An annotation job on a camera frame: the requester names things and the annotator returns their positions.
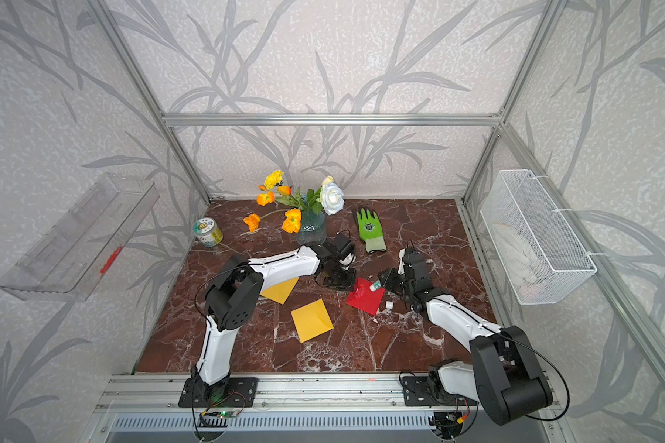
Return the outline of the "red envelope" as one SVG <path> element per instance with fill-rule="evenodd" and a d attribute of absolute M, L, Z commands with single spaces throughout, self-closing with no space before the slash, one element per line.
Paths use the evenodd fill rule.
<path fill-rule="evenodd" d="M 382 288 L 372 292 L 369 287 L 373 282 L 357 278 L 353 291 L 345 301 L 349 306 L 357 308 L 371 316 L 376 316 L 382 304 L 385 290 Z"/>

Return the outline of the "yellow envelope front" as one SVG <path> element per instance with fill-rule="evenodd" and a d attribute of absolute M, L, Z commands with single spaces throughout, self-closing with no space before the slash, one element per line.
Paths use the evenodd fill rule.
<path fill-rule="evenodd" d="M 334 328 L 323 299 L 301 306 L 291 312 L 301 343 L 329 332 Z"/>

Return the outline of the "yellow envelope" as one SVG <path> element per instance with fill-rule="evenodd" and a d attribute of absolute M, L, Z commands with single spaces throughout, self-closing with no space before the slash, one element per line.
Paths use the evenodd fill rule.
<path fill-rule="evenodd" d="M 263 290 L 260 295 L 264 298 L 271 300 L 279 305 L 284 305 L 288 297 L 290 297 L 293 292 L 299 278 L 290 279 L 280 284 L 275 284 L 265 290 Z"/>
<path fill-rule="evenodd" d="M 291 312 L 301 343 L 329 332 L 334 328 L 323 299 L 301 306 Z"/>

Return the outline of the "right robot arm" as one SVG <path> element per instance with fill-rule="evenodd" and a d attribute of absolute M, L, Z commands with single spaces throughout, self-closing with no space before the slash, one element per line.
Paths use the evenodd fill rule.
<path fill-rule="evenodd" d="M 434 286 L 417 249 L 404 249 L 400 267 L 381 272 L 378 282 L 470 352 L 469 364 L 449 360 L 430 368 L 429 400 L 439 405 L 476 402 L 500 426 L 553 404 L 550 383 L 524 330 L 484 319 Z"/>

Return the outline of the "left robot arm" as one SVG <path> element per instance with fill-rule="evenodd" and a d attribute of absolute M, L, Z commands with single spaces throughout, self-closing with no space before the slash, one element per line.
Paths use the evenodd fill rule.
<path fill-rule="evenodd" d="M 307 276 L 323 277 L 325 289 L 350 290 L 356 280 L 355 258 L 355 246 L 345 234 L 266 258 L 229 258 L 206 284 L 206 329 L 201 356 L 191 369 L 193 380 L 206 388 L 228 380 L 236 336 L 251 319 L 262 292 Z"/>

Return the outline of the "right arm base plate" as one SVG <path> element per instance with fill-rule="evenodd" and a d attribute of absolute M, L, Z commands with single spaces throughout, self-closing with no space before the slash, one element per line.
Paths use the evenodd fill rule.
<path fill-rule="evenodd" d="M 478 406 L 478 402 L 443 388 L 436 374 L 417 376 L 411 371 L 398 375 L 405 406 Z"/>

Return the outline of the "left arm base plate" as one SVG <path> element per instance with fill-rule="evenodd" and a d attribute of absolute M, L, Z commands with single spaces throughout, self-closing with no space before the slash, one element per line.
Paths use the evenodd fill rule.
<path fill-rule="evenodd" d="M 229 377 L 214 385 L 206 385 L 200 378 L 188 378 L 177 405 L 194 409 L 251 408 L 258 382 L 258 378 Z"/>

